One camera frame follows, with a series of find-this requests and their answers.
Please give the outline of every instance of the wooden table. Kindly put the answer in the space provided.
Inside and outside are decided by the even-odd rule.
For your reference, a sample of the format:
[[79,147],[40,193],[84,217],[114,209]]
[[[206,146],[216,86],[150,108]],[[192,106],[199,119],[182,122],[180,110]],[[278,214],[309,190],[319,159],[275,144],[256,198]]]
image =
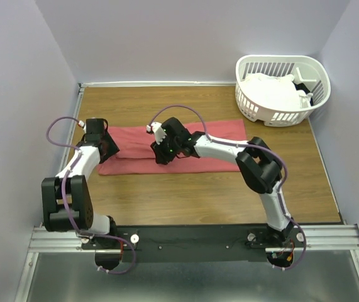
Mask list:
[[[244,119],[248,138],[261,137],[289,167],[284,184],[287,207],[300,222],[336,222],[340,216],[308,121],[285,128],[252,123],[227,87],[88,87],[79,119],[100,117],[114,126],[145,126],[168,104],[186,104],[206,121]],[[174,116],[183,123],[198,121],[182,108],[172,108],[157,121]],[[73,142],[82,131],[76,129]],[[100,176],[94,171],[89,190],[95,211],[111,215],[120,225],[264,223],[258,194],[239,172]]]

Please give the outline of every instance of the red cloth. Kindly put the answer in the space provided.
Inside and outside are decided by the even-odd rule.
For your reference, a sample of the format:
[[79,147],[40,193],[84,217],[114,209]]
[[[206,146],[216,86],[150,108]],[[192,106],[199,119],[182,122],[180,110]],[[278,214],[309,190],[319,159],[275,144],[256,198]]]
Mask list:
[[[209,133],[215,137],[228,140],[246,140],[243,120],[210,121],[206,123]],[[192,133],[203,131],[201,123],[185,124]],[[162,174],[162,173],[202,173],[239,171],[237,165],[218,159],[187,157],[174,159],[168,165],[155,162],[150,145],[154,135],[146,133],[146,127],[109,127],[109,134],[120,151],[98,165],[101,175],[119,174]]]

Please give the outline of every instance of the gray wall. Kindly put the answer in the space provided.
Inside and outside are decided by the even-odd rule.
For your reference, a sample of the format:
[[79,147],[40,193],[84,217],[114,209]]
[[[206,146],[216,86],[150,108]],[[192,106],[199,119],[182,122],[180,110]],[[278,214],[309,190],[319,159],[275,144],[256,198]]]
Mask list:
[[37,0],[79,82],[234,81],[245,54],[318,53],[349,0]]
[[359,0],[352,0],[319,56],[331,81],[328,106],[312,116],[340,211],[359,224]]
[[[41,218],[40,183],[61,156],[45,130],[71,111],[76,95],[77,81],[34,1],[0,1],[0,302],[14,300]],[[53,136],[66,132],[61,125]]]

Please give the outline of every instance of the white towel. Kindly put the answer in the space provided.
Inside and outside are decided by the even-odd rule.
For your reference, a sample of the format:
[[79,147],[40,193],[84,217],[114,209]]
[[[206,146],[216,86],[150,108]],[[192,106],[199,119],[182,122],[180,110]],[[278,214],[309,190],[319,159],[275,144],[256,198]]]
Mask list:
[[260,106],[281,111],[294,111],[310,106],[312,94],[297,91],[292,74],[270,77],[265,74],[248,74],[240,82],[243,93]]

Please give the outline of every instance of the white laundry basket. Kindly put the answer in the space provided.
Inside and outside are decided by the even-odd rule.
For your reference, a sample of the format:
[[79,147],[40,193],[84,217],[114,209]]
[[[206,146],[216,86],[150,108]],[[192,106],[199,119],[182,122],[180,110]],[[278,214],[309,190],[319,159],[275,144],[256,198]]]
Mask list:
[[[240,82],[256,73],[283,77],[292,74],[296,84],[304,83],[313,93],[313,106],[294,111],[279,111],[254,102],[243,93]],[[236,63],[236,103],[249,120],[262,120],[266,126],[284,127],[299,124],[329,99],[329,77],[317,60],[304,55],[245,55]]]

